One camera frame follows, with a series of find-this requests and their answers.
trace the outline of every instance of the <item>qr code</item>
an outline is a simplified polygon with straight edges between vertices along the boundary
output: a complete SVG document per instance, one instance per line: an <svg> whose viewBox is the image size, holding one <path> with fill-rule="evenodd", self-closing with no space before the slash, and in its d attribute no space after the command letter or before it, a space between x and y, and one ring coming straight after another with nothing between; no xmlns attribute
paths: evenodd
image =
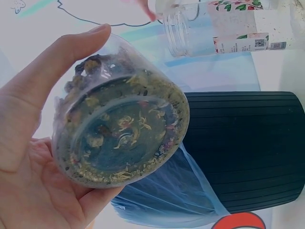
<svg viewBox="0 0 305 229"><path fill-rule="evenodd" d="M255 47L264 47L265 46L265 39L255 40Z"/></svg>

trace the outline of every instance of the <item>herbal tea mixture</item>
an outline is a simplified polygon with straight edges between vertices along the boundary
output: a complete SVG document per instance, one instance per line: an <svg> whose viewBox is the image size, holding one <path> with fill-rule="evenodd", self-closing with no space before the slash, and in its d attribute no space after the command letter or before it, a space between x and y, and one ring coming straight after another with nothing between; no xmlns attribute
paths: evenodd
<svg viewBox="0 0 305 229"><path fill-rule="evenodd" d="M180 89L124 50L75 67L57 102L56 159L74 181L116 187L152 173L176 151L189 123Z"/></svg>

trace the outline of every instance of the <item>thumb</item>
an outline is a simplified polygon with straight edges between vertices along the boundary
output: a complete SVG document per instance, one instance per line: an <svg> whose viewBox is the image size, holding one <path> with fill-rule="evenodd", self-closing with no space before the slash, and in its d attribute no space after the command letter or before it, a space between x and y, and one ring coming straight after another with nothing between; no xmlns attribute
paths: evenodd
<svg viewBox="0 0 305 229"><path fill-rule="evenodd" d="M53 86L75 61L98 51L110 33L104 25L59 38L0 89L0 170L17 170Z"/></svg>

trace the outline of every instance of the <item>fingernail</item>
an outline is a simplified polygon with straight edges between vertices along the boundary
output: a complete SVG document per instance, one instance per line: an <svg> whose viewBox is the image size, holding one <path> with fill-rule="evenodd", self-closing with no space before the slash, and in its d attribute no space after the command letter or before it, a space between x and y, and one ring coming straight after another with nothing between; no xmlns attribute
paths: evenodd
<svg viewBox="0 0 305 229"><path fill-rule="evenodd" d="M104 30L106 29L107 27L109 27L110 25L109 24L103 24L103 25L99 25L91 30L89 30L88 32L98 32L98 31L101 31L101 30Z"/></svg>

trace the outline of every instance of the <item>black trash bin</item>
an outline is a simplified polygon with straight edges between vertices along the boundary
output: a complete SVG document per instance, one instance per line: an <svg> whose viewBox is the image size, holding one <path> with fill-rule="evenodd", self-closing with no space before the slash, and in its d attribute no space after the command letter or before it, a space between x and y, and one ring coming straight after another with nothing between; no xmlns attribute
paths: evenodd
<svg viewBox="0 0 305 229"><path fill-rule="evenodd" d="M290 92L186 94L183 141L231 213L294 201L305 183L305 114Z"/></svg>

